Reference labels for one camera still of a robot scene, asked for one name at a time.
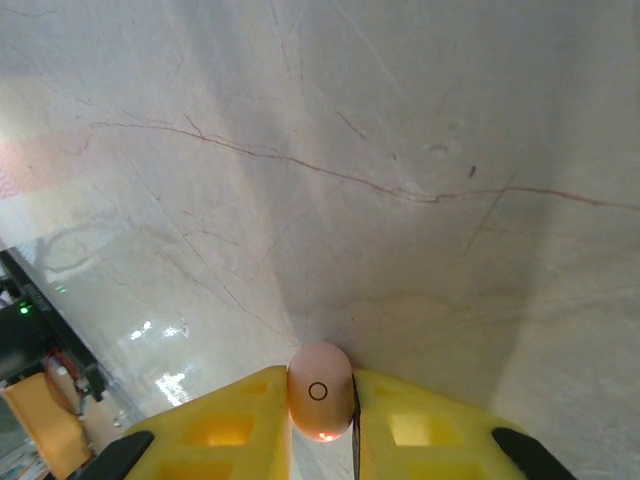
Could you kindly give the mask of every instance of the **white marble slab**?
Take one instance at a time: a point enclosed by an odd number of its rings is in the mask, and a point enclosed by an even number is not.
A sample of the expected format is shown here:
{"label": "white marble slab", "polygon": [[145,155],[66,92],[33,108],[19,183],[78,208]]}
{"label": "white marble slab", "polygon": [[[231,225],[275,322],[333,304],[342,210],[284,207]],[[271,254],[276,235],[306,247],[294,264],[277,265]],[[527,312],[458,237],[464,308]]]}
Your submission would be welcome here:
{"label": "white marble slab", "polygon": [[325,339],[640,478],[637,12],[4,0],[0,243],[146,414]]}

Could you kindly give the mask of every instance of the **red wire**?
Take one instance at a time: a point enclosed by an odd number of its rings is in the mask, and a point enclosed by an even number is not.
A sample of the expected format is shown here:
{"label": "red wire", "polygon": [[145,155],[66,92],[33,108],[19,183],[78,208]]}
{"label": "red wire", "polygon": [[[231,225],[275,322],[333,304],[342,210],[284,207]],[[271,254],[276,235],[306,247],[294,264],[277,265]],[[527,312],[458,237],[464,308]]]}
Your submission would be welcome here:
{"label": "red wire", "polygon": [[64,395],[64,393],[62,393],[60,387],[58,387],[58,385],[55,383],[55,380],[51,378],[51,372],[49,371],[49,361],[51,360],[51,358],[53,358],[53,352],[49,352],[46,360],[44,361],[44,375],[47,387],[49,387],[53,400],[67,413],[75,416],[76,414],[69,404],[69,400]]}
{"label": "red wire", "polygon": [[53,350],[51,350],[49,355],[56,356],[56,358],[60,361],[60,363],[62,363],[62,365],[64,365],[64,367],[69,371],[69,375],[71,375],[71,378],[73,379],[74,382],[78,380],[78,371],[73,366],[73,364],[69,361],[69,359],[67,359],[67,357],[64,356],[64,354],[60,351],[58,347],[55,347]]}

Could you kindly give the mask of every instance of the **brown egg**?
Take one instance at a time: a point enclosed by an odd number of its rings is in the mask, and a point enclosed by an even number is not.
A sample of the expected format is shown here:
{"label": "brown egg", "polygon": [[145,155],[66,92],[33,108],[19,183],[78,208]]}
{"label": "brown egg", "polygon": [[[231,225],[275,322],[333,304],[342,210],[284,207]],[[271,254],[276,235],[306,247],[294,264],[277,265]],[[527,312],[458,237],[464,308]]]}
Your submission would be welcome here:
{"label": "brown egg", "polygon": [[353,418],[353,369],[335,345],[305,345],[293,356],[288,371],[291,418],[307,437],[330,442],[342,435]]}

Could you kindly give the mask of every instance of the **circle marking on egg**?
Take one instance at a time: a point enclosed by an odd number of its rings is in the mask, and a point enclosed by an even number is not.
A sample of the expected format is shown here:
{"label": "circle marking on egg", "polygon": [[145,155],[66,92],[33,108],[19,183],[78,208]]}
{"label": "circle marking on egg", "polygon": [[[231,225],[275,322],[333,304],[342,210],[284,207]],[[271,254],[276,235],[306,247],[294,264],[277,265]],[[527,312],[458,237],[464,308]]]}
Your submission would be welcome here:
{"label": "circle marking on egg", "polygon": [[320,402],[327,398],[329,395],[329,389],[322,382],[314,382],[309,385],[309,396],[316,402]]}

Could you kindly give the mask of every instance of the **rectangular cutout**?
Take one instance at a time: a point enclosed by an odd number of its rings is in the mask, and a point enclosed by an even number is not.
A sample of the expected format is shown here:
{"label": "rectangular cutout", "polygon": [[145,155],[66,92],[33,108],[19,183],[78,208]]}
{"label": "rectangular cutout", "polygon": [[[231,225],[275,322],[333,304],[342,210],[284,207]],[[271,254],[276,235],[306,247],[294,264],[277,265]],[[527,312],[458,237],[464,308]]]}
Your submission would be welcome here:
{"label": "rectangular cutout", "polygon": [[255,417],[249,413],[215,414],[193,425],[183,445],[239,446],[249,443]]}
{"label": "rectangular cutout", "polygon": [[242,390],[244,395],[262,395],[267,392],[269,385],[267,383],[256,383],[255,385],[249,385]]}
{"label": "rectangular cutout", "polygon": [[172,462],[162,466],[161,480],[229,480],[231,462]]}
{"label": "rectangular cutout", "polygon": [[446,419],[427,415],[392,415],[389,427],[400,447],[462,445],[456,427]]}
{"label": "rectangular cutout", "polygon": [[392,395],[397,395],[393,390],[389,390],[387,387],[383,387],[381,385],[378,385],[375,388],[375,392],[379,397],[390,397]]}
{"label": "rectangular cutout", "polygon": [[480,465],[464,461],[416,462],[408,470],[411,480],[489,480]]}

